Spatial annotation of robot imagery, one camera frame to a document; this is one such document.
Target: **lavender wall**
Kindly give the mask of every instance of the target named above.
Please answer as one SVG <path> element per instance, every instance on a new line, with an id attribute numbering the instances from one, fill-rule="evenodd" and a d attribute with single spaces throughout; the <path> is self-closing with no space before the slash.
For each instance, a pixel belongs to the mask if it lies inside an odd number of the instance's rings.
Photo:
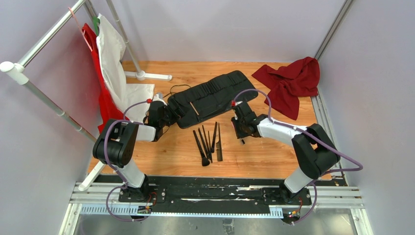
<path id="1" fill-rule="evenodd" d="M 105 1 L 93 2 L 114 22 Z M 140 60 L 284 62 L 315 55 L 344 1 L 113 2 Z"/>
<path id="2" fill-rule="evenodd" d="M 415 2 L 356 0 L 320 64 L 338 147 L 365 168 L 347 174 L 374 234 L 413 234 Z"/>
<path id="3" fill-rule="evenodd" d="M 74 2 L 2 0 L 0 62 L 17 62 Z M 90 21 L 84 8 L 77 16 Z M 74 20 L 24 73 L 97 134 L 99 85 Z M 55 235 L 75 181 L 85 177 L 92 142 L 2 72 L 0 110 L 1 233 Z"/>

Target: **metal floor panel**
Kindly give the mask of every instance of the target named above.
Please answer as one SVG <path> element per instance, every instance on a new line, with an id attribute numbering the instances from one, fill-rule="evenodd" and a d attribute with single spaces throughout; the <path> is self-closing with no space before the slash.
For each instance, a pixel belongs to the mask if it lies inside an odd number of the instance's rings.
<path id="1" fill-rule="evenodd" d="M 317 209 L 291 227 L 280 219 L 149 217 L 125 223 L 109 215 L 80 215 L 78 235 L 354 235 L 350 210 Z"/>

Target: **red cloth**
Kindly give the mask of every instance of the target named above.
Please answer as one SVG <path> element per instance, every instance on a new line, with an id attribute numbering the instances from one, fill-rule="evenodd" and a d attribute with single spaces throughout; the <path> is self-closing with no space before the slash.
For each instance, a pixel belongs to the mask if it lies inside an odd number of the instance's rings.
<path id="1" fill-rule="evenodd" d="M 272 108 L 287 117 L 297 120 L 300 101 L 298 96 L 316 96 L 320 80 L 319 62 L 311 57 L 297 60 L 289 66 L 275 70 L 263 65 L 252 77 L 271 89 L 268 97 Z"/>
<path id="2" fill-rule="evenodd" d="M 102 77 L 102 73 L 101 73 L 101 66 L 99 64 L 98 48 L 96 46 L 96 34 L 92 31 L 92 29 L 87 24 L 84 24 L 84 26 L 82 27 L 82 31 L 85 32 L 85 37 L 88 43 L 92 47 L 92 52 L 91 52 L 92 61 L 95 67 L 95 72 L 98 75 L 99 85 L 101 87 L 101 93 L 99 94 L 99 97 L 98 97 L 99 109 L 100 109 L 101 117 L 103 121 L 103 123 L 98 126 L 98 130 L 101 133 L 105 127 L 105 124 L 110 118 L 123 119 L 124 115 L 115 106 L 113 99 L 111 98 L 110 92 L 105 87 L 104 78 Z"/>

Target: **black fabric case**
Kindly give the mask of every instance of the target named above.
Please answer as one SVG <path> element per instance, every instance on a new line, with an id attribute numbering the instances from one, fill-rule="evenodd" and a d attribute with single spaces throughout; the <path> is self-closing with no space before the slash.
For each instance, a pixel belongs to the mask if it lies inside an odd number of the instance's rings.
<path id="1" fill-rule="evenodd" d="M 167 102 L 169 107 L 181 117 L 177 124 L 184 129 L 229 111 L 231 101 L 239 92 L 254 88 L 248 78 L 237 70 L 176 93 L 169 97 Z M 241 94 L 237 101 L 248 102 L 257 96 L 258 92 L 249 91 Z"/>

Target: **black cable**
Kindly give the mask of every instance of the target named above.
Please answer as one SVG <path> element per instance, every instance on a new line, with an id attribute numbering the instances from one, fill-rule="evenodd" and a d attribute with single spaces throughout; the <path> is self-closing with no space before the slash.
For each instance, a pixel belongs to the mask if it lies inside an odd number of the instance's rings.
<path id="1" fill-rule="evenodd" d="M 166 132 L 167 132 L 168 130 L 170 130 L 170 126 L 168 127 L 168 129 L 167 129 L 165 132 L 163 132 L 163 135 L 164 135 L 164 134 L 166 134 Z"/>
<path id="2" fill-rule="evenodd" d="M 163 96 L 163 98 L 166 98 L 166 97 L 167 97 L 167 96 L 169 96 L 170 94 L 171 94 L 171 95 L 176 94 L 177 92 L 172 92 L 172 91 L 171 91 L 171 89 L 173 89 L 174 87 L 181 87 L 181 86 L 188 86 L 189 88 L 191 88 L 191 86 L 190 86 L 190 85 L 188 85 L 188 84 L 174 85 L 174 86 L 172 86 L 172 87 L 170 88 L 170 92 L 169 92 L 167 95 Z"/>

